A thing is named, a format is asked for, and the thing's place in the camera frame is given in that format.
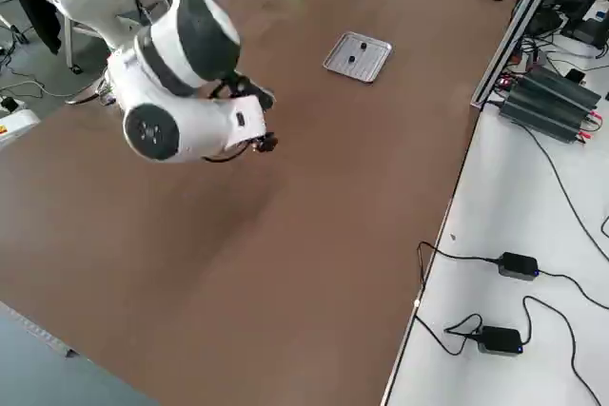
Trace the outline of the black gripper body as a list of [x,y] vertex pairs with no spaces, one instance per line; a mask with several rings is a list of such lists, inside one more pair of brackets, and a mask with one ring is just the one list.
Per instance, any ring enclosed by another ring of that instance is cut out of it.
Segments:
[[230,98],[255,96],[262,109],[271,109],[276,101],[269,89],[259,86],[240,72],[227,75],[221,80],[221,86],[227,88]]

